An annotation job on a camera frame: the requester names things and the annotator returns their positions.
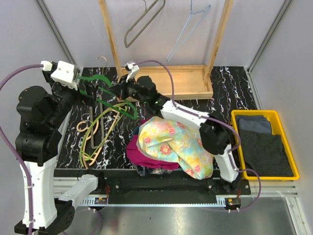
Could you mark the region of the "dark green hanger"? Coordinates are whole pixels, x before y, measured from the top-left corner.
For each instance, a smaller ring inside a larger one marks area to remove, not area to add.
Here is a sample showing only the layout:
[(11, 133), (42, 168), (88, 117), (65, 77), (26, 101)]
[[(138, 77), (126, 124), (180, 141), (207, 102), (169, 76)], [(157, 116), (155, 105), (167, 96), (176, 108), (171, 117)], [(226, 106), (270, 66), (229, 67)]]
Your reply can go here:
[[(110, 95), (114, 95), (114, 93), (109, 90), (109, 88), (113, 87), (111, 81), (103, 74), (96, 74), (96, 75), (93, 75), (91, 77), (78, 76), (78, 77), (76, 77), (76, 79), (77, 80), (88, 81), (88, 82), (100, 80), (103, 83), (105, 83), (108, 86), (108, 88), (98, 87), (98, 88), (96, 88), (96, 90), (102, 90), (105, 93), (108, 93)], [(119, 98), (119, 100), (121, 100), (122, 103), (126, 103), (132, 109), (132, 111), (134, 113), (133, 115), (131, 115), (131, 114), (126, 113), (125, 111), (123, 111), (122, 114), (124, 114), (125, 116), (127, 116), (128, 118), (133, 119), (133, 120), (138, 119), (138, 111), (137, 111), (136, 107), (132, 104), (132, 102), (130, 102), (127, 99), (122, 99), (122, 98)]]

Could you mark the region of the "wooden hanger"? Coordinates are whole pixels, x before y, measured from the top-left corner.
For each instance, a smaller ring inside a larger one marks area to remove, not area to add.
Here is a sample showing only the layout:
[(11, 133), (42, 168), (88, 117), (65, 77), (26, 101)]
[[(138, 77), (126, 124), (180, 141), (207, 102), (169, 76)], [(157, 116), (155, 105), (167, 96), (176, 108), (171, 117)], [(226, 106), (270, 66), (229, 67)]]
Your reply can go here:
[[(106, 131), (108, 131), (108, 129), (109, 129), (109, 127), (110, 127), (110, 125), (112, 124), (112, 121), (113, 121), (113, 115), (114, 114), (106, 114), (105, 115), (105, 121), (104, 121), (104, 124), (105, 124), (105, 130)], [(90, 124), (91, 124), (91, 121), (89, 121), (89, 122), (87, 122), (86, 121), (86, 124), (82, 124), (80, 127), (83, 129), (83, 128), (85, 128), (86, 126), (90, 126)], [(94, 142), (95, 142), (95, 145), (99, 145), (100, 144), (100, 142), (101, 142), (101, 129), (100, 129), (100, 127), (98, 128), (98, 132), (95, 134), (95, 136), (94, 136)], [(94, 150), (91, 148), (91, 145), (90, 145), (90, 140), (89, 141), (87, 141), (87, 146), (86, 146), (86, 153), (88, 153), (88, 154), (91, 154), (91, 153), (93, 153), (94, 152)]]

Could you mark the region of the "magenta pleated skirt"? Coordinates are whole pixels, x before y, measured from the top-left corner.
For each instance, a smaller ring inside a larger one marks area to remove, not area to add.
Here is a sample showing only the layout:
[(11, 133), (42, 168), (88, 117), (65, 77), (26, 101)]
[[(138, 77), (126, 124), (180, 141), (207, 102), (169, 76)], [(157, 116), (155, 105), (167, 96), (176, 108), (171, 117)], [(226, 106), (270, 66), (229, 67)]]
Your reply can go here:
[(137, 145), (136, 139), (132, 139), (126, 147), (126, 155), (131, 163), (148, 168), (164, 168), (166, 170), (178, 169), (178, 163), (170, 163), (165, 161), (153, 160), (143, 155)]

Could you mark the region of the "lime green hanger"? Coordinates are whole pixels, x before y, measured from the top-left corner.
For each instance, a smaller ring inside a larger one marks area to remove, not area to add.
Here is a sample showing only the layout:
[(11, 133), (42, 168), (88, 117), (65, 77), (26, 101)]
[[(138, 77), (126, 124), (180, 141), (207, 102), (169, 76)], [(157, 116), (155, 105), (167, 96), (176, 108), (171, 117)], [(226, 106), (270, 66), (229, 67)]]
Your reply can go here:
[[(114, 108), (117, 108), (116, 110), (113, 108), (107, 108), (106, 110), (103, 110), (102, 108), (100, 109), (100, 115), (99, 117), (96, 118), (96, 121), (91, 120), (90, 126), (86, 126), (85, 128), (81, 128), (80, 126), (82, 124), (86, 124), (86, 121), (82, 120), (76, 125), (76, 131), (79, 133), (85, 133), (84, 138), (83, 138), (83, 143), (80, 147), (80, 162), (82, 166), (85, 169), (88, 169), (89, 166), (92, 166), (97, 158), (99, 157), (101, 151), (103, 150), (103, 147), (113, 131), (114, 127), (118, 124), (119, 120), (124, 116), (122, 111), (127, 111), (129, 109), (129, 105), (127, 103), (122, 103), (122, 104), (117, 104), (113, 105)], [(113, 121), (112, 124), (110, 125), (108, 131), (105, 130), (105, 115), (106, 114), (114, 114), (113, 115)], [(100, 127), (101, 129), (101, 142), (99, 145), (94, 145), (94, 136), (98, 131), (98, 128)], [(88, 154), (86, 153), (86, 146), (87, 146), (87, 141), (90, 140), (90, 145), (91, 148), (94, 150), (93, 153)]]

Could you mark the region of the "floral pastel garment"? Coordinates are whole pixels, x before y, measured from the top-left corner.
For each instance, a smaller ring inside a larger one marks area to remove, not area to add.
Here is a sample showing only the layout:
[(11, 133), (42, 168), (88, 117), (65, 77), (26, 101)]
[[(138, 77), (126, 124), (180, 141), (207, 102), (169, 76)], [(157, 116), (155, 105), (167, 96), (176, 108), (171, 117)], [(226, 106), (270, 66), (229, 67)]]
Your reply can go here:
[(139, 127), (136, 145), (150, 159), (179, 164), (194, 179), (213, 174), (213, 155), (204, 149), (199, 131), (180, 122), (150, 118)]

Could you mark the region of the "navy plaid skirt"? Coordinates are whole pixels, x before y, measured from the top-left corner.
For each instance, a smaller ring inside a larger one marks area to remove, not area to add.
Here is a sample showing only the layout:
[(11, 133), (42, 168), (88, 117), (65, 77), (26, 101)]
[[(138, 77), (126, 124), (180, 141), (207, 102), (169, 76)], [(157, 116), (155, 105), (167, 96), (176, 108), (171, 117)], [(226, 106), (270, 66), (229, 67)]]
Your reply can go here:
[[(137, 140), (138, 139), (138, 134), (139, 134), (139, 127), (136, 127), (133, 130), (132, 139), (136, 139)], [(151, 175), (151, 174), (163, 175), (163, 174), (170, 174), (170, 173), (173, 172), (173, 170), (166, 170), (164, 168), (153, 169), (153, 168), (143, 167), (143, 166), (139, 166), (139, 165), (135, 165), (135, 164), (133, 164), (133, 167), (135, 168), (135, 170), (137, 171), (137, 173), (140, 176), (148, 176), (148, 175)]]

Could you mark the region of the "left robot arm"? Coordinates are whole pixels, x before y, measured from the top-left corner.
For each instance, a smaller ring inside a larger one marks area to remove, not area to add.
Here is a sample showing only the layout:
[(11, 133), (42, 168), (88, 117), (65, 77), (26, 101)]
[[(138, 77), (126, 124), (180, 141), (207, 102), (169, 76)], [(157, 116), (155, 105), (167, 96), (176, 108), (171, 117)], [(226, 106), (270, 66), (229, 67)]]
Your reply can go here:
[(54, 197), (54, 167), (59, 127), (79, 99), (79, 91), (54, 83), (49, 94), (41, 86), (31, 86), (19, 95), (17, 112), (21, 116), (15, 148), (22, 159), (24, 177), (24, 218), (14, 227), (22, 235), (38, 232), (57, 235), (72, 223), (76, 208), (91, 193), (105, 190), (100, 176), (85, 174), (59, 198)]

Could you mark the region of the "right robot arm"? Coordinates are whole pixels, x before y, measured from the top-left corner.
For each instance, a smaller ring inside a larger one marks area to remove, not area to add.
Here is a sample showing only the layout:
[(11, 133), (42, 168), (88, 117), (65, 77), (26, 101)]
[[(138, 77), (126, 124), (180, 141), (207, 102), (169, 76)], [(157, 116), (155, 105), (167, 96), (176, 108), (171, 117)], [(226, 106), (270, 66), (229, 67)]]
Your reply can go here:
[(204, 149), (214, 156), (218, 164), (222, 180), (220, 187), (228, 194), (239, 189), (241, 176), (232, 154), (230, 126), (208, 113), (179, 105), (162, 95), (149, 76), (141, 76), (135, 80), (128, 79), (125, 75), (109, 91), (119, 99), (134, 98), (153, 116), (177, 121), (197, 130)]

